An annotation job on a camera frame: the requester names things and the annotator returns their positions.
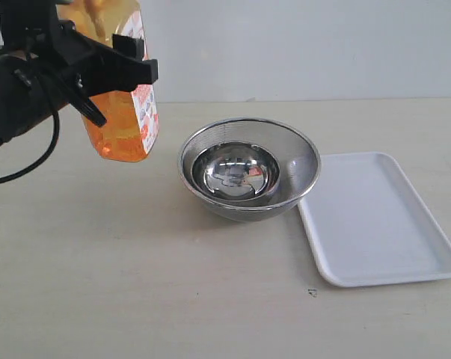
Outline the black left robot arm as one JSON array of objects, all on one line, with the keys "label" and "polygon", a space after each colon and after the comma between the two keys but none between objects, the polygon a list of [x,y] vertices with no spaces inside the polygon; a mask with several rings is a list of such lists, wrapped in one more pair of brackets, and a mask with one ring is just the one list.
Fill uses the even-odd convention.
[{"label": "black left robot arm", "polygon": [[130,92],[159,77],[157,60],[139,58],[138,40],[93,40],[59,18],[59,4],[0,1],[0,146],[67,104],[100,128],[107,120],[92,96]]}]

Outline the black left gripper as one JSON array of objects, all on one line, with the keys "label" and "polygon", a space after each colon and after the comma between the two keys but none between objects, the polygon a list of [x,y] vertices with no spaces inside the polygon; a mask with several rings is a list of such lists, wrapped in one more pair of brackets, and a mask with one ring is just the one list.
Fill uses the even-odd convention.
[{"label": "black left gripper", "polygon": [[36,65],[80,112],[99,111],[92,96],[132,92],[158,80],[158,61],[145,58],[143,39],[113,34],[112,47],[99,43],[59,19],[58,4],[67,2],[0,1],[0,55],[36,55]]}]

